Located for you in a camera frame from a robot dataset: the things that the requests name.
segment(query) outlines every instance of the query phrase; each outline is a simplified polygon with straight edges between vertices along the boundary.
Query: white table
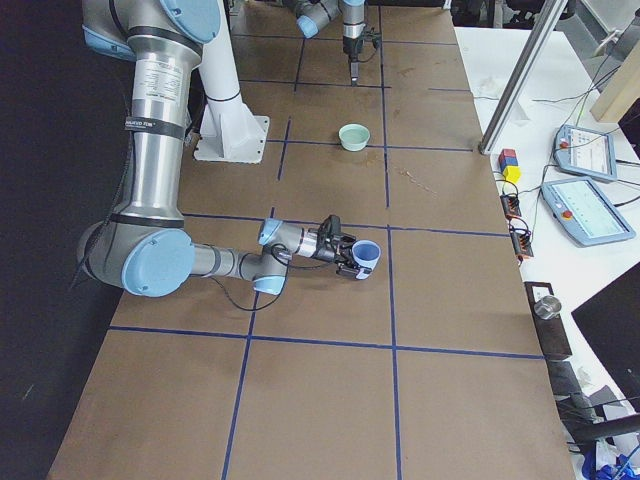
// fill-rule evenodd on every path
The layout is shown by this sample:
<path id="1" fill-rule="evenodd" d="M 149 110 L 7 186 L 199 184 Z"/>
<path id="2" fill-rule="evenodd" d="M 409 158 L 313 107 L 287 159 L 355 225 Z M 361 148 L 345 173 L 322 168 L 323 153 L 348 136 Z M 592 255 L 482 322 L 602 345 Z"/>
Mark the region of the white table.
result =
<path id="1" fill-rule="evenodd" d="M 499 95 L 499 88 L 492 91 L 488 86 L 506 84 L 528 34 L 527 31 L 519 30 L 456 28 L 474 97 Z M 590 83 L 590 77 L 564 34 L 554 32 L 527 81 L 519 102 L 521 108 L 512 116 L 492 152 L 494 170 L 499 170 L 500 151 L 503 148 L 513 148 L 522 171 L 518 188 L 528 190 L 538 187 L 542 170 L 550 161 L 551 145 L 558 127 L 565 122 L 575 125 L 579 108 L 567 120 L 578 100 L 553 104 L 532 100 L 554 100 L 580 95 L 589 89 Z M 618 125 L 598 123 L 589 113 L 598 96 L 597 91 L 588 96 L 580 126 L 608 132 Z M 497 103 L 489 99 L 475 100 L 483 131 Z M 614 139 L 618 160 L 638 162 L 620 130 L 614 133 Z M 640 168 L 618 165 L 618 176 L 640 183 Z M 570 177 L 550 167 L 545 181 Z M 612 203 L 640 195 L 637 187 L 630 188 L 620 183 L 598 183 Z M 620 208 L 622 215 L 638 232 L 635 239 L 579 248 L 552 217 L 542 198 L 538 204 L 537 219 L 534 220 L 537 194 L 536 190 L 520 197 L 523 217 L 531 227 L 535 223 L 532 246 L 535 258 L 523 263 L 520 270 L 522 279 L 551 283 L 556 296 L 562 301 L 562 319 L 573 351 L 570 361 L 585 393 L 590 394 L 608 385 L 614 392 L 622 395 L 578 330 L 571 311 L 640 261 L 640 201 Z"/>

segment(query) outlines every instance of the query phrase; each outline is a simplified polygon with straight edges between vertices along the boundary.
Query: black chair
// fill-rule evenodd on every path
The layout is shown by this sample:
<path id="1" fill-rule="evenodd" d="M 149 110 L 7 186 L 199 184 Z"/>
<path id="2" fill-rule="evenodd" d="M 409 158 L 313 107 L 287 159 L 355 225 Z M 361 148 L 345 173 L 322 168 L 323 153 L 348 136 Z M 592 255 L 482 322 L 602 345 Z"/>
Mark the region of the black chair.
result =
<path id="1" fill-rule="evenodd" d="M 540 13 L 544 0 L 507 0 L 507 6 L 516 12 L 509 23 L 503 25 L 504 28 L 517 28 L 531 30 L 535 23 L 535 14 Z M 567 6 L 560 15 L 560 20 L 573 17 L 576 13 L 576 0 L 569 0 Z"/>

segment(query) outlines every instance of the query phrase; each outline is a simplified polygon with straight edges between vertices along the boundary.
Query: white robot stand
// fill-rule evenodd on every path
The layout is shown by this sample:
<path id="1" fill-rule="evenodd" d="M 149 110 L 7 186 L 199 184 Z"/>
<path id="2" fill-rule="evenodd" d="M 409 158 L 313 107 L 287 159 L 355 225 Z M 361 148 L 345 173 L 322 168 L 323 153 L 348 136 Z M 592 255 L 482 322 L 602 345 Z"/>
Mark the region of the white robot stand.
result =
<path id="1" fill-rule="evenodd" d="M 218 0 L 224 12 L 222 0 Z M 242 102 L 238 73 L 224 15 L 220 33 L 204 46 L 200 76 L 207 106 L 200 127 L 196 160 L 260 163 L 269 117 L 254 116 Z"/>

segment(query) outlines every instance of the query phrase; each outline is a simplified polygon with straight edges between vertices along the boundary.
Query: blue wire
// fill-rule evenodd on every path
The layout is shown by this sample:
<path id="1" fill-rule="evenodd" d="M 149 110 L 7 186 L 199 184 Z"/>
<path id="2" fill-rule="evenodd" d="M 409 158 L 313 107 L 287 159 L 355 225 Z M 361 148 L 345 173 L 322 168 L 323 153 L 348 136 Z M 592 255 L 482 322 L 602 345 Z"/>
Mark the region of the blue wire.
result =
<path id="1" fill-rule="evenodd" d="M 618 470 L 618 472 L 615 474 L 615 476 L 612 478 L 612 480 L 618 480 L 620 478 L 622 478 L 622 476 L 624 475 L 624 469 L 627 468 L 629 466 L 629 464 L 631 463 L 631 458 L 633 457 L 633 455 L 640 450 L 640 445 L 637 445 L 636 448 L 633 449 L 633 451 L 629 454 L 629 456 L 627 457 L 627 461 L 624 462 L 624 464 L 620 467 L 620 469 Z"/>

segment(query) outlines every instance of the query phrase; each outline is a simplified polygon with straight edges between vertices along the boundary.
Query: robotic arm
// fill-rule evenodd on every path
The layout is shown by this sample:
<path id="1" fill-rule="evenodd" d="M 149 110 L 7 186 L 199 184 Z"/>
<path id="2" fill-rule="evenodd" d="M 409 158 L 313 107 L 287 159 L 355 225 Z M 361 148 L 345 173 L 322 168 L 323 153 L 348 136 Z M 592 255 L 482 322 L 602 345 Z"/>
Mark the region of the robotic arm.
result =
<path id="1" fill-rule="evenodd" d="M 265 220 L 261 254 L 194 244 L 183 230 L 177 198 L 188 87 L 203 44 L 220 29 L 215 1 L 84 0 L 83 11 L 91 48 L 136 62 L 125 121 L 131 165 L 108 221 L 81 238 L 78 258 L 89 275 L 149 297 L 173 292 L 191 275 L 242 278 L 256 291 L 277 295 L 293 254 L 335 263 L 337 273 L 351 278 L 369 276 L 380 248 L 343 233 L 335 216 L 317 229 Z"/>
<path id="2" fill-rule="evenodd" d="M 283 0 L 297 17 L 297 24 L 306 38 L 312 38 L 342 12 L 342 51 L 347 55 L 351 85 L 358 84 L 360 54 L 365 40 L 380 47 L 380 34 L 367 30 L 365 0 Z"/>

